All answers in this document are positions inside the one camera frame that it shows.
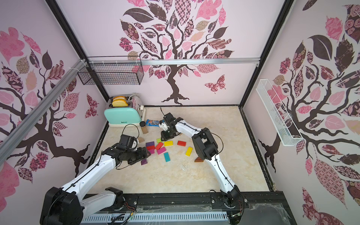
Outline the purple rectangular block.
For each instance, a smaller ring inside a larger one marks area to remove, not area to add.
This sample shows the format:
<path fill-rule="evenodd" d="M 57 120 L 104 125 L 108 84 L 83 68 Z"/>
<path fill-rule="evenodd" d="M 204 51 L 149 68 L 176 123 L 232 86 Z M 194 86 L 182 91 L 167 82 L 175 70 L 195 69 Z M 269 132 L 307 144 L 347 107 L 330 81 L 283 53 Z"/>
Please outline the purple rectangular block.
<path fill-rule="evenodd" d="M 154 146 L 154 145 L 155 145 L 154 142 L 147 142 L 147 143 L 146 143 L 146 147 L 148 147 L 148 146 Z"/>

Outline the blue candy bag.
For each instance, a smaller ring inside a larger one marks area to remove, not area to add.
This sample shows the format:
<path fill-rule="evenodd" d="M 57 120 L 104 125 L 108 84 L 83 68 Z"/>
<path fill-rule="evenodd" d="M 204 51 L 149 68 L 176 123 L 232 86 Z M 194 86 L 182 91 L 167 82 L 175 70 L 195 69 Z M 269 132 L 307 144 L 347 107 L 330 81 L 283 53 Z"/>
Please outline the blue candy bag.
<path fill-rule="evenodd" d="M 146 125 L 147 126 L 150 126 L 150 127 L 159 127 L 159 125 L 160 125 L 160 123 L 161 123 L 162 121 L 158 121 L 158 120 L 147 120 L 146 121 Z"/>

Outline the yellow block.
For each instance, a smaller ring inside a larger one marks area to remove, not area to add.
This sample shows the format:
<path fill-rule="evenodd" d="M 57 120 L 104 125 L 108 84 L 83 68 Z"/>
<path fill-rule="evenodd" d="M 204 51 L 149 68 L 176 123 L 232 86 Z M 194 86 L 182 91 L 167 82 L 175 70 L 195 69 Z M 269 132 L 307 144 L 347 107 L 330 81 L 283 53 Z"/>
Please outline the yellow block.
<path fill-rule="evenodd" d="M 173 146 L 173 141 L 166 141 L 164 142 L 165 147 Z"/>
<path fill-rule="evenodd" d="M 191 156 L 192 151 L 193 151 L 193 148 L 192 148 L 192 147 L 188 147 L 188 149 L 187 149 L 187 151 L 186 151 L 185 155 L 186 155 L 186 156 L 188 156 L 188 157 L 190 157 L 190 156 Z"/>

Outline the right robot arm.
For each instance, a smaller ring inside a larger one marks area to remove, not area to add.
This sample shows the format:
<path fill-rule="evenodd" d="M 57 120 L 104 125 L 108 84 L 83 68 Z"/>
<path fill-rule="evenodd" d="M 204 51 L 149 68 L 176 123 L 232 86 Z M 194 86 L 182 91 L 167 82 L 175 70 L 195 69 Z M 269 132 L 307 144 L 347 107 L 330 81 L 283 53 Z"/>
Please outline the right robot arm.
<path fill-rule="evenodd" d="M 163 120 L 159 122 L 159 127 L 163 129 L 161 131 L 162 141 L 171 140 L 179 134 L 184 134 L 192 139 L 198 157 L 208 163 L 219 182 L 225 206 L 234 208 L 242 195 L 221 162 L 220 151 L 213 133 L 206 127 L 192 126 L 181 117 L 175 118 L 171 113 L 164 115 Z"/>

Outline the teal rectangular block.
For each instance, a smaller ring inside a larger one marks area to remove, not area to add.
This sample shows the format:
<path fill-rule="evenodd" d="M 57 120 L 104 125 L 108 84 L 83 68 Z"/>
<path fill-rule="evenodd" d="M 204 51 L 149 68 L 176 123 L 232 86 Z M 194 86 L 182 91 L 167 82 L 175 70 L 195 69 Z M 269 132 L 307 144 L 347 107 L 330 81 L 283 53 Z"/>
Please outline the teal rectangular block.
<path fill-rule="evenodd" d="M 164 153 L 164 158 L 165 158 L 165 162 L 170 162 L 171 159 L 170 159 L 170 156 L 169 156 L 169 153 L 168 152 L 165 152 Z"/>

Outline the brown triangle block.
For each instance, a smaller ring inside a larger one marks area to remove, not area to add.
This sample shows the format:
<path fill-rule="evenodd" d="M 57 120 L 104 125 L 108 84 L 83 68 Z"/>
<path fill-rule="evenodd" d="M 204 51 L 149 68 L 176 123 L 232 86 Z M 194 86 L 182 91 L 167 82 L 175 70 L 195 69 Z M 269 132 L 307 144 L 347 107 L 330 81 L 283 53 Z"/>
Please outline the brown triangle block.
<path fill-rule="evenodd" d="M 194 160 L 195 163 L 201 163 L 203 162 L 203 159 L 201 159 L 200 157 L 197 157 L 195 160 Z"/>

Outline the natural wood triangle block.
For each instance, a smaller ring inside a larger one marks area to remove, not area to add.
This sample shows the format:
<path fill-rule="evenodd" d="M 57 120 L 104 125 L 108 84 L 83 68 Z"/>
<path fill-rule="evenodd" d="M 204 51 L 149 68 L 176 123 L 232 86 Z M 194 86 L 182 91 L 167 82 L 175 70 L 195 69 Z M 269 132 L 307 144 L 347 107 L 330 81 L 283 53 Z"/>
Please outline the natural wood triangle block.
<path fill-rule="evenodd" d="M 142 142 L 144 142 L 145 140 L 144 140 L 144 138 L 142 138 L 142 137 L 138 137 L 138 141 L 139 141 L 140 143 L 142 143 Z"/>

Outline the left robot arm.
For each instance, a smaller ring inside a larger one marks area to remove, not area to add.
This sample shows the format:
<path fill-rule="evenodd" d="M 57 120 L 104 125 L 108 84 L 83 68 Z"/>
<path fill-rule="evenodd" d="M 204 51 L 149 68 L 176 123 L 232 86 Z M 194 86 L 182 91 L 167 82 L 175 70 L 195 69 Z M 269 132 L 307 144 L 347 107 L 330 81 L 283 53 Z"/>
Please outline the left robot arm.
<path fill-rule="evenodd" d="M 124 149 L 117 144 L 102 152 L 100 158 L 78 177 L 47 191 L 40 216 L 42 225 L 79 225 L 84 219 L 102 209 L 123 207 L 123 192 L 114 187 L 86 198 L 90 189 L 123 161 L 133 165 L 147 159 L 151 153 L 145 147 L 136 150 Z"/>

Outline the purple triangle block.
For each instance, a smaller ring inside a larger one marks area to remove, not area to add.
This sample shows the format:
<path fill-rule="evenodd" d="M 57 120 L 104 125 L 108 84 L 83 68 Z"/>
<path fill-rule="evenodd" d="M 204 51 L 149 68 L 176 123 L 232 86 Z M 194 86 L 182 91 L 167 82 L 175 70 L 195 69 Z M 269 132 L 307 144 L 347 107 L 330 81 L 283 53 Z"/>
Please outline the purple triangle block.
<path fill-rule="evenodd" d="M 141 165 L 143 166 L 143 165 L 146 165 L 148 163 L 148 161 L 147 161 L 147 159 L 143 159 L 142 161 L 141 161 Z"/>

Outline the yellow toast front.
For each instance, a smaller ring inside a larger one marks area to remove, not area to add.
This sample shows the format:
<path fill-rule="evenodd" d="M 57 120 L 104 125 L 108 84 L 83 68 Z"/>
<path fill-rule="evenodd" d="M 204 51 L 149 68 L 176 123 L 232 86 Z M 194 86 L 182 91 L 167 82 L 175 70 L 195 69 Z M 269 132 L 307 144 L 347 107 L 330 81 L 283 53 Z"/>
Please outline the yellow toast front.
<path fill-rule="evenodd" d="M 117 99 L 112 102 L 113 107 L 128 107 L 128 103 L 124 99 Z"/>

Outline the yellow toast back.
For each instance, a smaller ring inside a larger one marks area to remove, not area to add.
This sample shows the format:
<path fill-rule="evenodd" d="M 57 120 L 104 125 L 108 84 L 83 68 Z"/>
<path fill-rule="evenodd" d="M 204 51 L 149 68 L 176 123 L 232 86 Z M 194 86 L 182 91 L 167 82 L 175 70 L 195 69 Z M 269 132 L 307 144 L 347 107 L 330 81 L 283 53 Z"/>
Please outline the yellow toast back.
<path fill-rule="evenodd" d="M 117 96 L 112 99 L 112 101 L 116 101 L 116 100 L 127 100 L 127 98 L 124 96 Z"/>

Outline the red block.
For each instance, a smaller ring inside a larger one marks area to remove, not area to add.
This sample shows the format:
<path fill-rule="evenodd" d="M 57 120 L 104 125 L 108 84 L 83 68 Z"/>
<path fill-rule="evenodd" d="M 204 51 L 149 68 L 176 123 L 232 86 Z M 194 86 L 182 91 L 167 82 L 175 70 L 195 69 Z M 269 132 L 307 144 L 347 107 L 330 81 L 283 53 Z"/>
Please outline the red block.
<path fill-rule="evenodd" d="M 157 144 L 157 146 L 155 147 L 155 149 L 156 149 L 156 150 L 159 150 L 159 149 L 161 149 L 161 148 L 163 147 L 163 145 L 164 145 L 163 142 L 159 142 L 159 143 Z"/>
<path fill-rule="evenodd" d="M 185 147 L 187 144 L 184 141 L 178 141 L 177 145 Z"/>
<path fill-rule="evenodd" d="M 154 149 L 155 149 L 155 146 L 154 146 L 154 145 L 152 145 L 152 146 L 147 146 L 146 148 L 147 148 L 147 150 L 154 150 Z"/>

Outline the yellow toast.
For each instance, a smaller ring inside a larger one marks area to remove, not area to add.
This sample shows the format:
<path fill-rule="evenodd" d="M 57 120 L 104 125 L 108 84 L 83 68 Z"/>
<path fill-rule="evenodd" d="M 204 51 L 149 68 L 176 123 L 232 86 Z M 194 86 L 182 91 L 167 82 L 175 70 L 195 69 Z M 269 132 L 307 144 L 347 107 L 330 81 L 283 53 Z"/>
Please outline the yellow toast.
<path fill-rule="evenodd" d="M 117 99 L 112 102 L 113 107 L 128 107 L 128 103 L 124 99 Z"/>
<path fill-rule="evenodd" d="M 116 101 L 116 100 L 127 100 L 127 98 L 124 96 L 117 96 L 112 99 L 112 101 Z"/>

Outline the mint green toaster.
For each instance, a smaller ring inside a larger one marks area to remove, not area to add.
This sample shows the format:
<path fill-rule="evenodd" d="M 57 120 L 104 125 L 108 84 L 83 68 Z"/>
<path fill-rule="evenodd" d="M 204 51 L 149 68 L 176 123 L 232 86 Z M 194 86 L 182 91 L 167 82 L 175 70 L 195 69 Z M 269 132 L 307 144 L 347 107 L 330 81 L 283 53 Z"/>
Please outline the mint green toaster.
<path fill-rule="evenodd" d="M 111 97 L 105 107 L 104 115 L 110 127 L 124 127 L 128 124 L 139 126 L 144 121 L 146 109 L 140 99 L 139 94 L 133 93 L 123 95 L 127 98 L 128 107 L 113 107 Z"/>

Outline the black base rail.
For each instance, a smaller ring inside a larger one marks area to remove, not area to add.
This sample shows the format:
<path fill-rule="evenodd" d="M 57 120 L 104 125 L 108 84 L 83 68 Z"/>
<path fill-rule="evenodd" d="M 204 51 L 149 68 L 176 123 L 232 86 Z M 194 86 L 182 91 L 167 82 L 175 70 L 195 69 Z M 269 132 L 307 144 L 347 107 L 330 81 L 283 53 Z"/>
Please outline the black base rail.
<path fill-rule="evenodd" d="M 210 225 L 294 225 L 295 219 L 282 192 L 243 192 L 234 208 L 225 206 L 219 192 L 124 194 L 123 207 L 109 207 L 97 213 L 226 212 L 229 221 L 191 222 Z"/>

